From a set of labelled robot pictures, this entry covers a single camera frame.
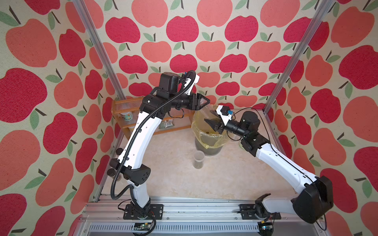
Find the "tall clear jar with beans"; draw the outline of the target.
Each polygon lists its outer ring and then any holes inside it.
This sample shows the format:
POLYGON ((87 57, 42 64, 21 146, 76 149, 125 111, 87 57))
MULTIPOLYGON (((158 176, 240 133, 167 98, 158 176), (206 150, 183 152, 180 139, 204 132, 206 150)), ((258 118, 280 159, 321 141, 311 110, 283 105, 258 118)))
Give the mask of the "tall clear jar with beans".
POLYGON ((220 119, 219 115, 217 114, 216 110, 211 104, 207 104, 206 106, 204 106, 200 110, 200 113, 205 119, 208 119, 208 120, 220 119))

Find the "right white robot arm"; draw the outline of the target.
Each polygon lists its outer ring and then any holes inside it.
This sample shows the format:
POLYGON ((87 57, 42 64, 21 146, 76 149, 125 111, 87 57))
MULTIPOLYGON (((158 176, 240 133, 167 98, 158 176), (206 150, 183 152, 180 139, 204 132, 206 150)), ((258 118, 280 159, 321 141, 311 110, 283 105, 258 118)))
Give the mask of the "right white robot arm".
POLYGON ((333 186, 327 177, 317 177, 279 152, 258 132, 260 120, 254 112, 244 112, 240 121, 233 120, 228 107, 217 110, 216 119, 205 122, 218 133, 231 132, 241 138, 241 145, 252 156, 265 162, 294 189, 296 196, 275 198, 265 194, 255 201, 255 215, 266 219, 272 213, 296 214, 313 224, 333 208, 333 186))

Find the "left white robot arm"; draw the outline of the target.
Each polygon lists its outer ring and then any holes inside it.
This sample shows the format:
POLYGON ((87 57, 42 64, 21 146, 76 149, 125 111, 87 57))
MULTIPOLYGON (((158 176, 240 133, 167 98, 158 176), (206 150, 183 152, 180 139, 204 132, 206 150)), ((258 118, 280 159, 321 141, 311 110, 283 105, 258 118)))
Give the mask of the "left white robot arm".
POLYGON ((159 86, 142 99, 135 128, 125 149, 118 159, 109 163, 116 171, 110 188, 111 198, 118 200, 129 190, 131 206, 139 218, 154 218, 150 213, 151 200, 146 186, 151 169, 142 163, 147 146, 171 109, 198 111, 210 103, 208 98, 192 91, 198 81, 199 76, 193 70, 182 75, 161 74, 159 86))

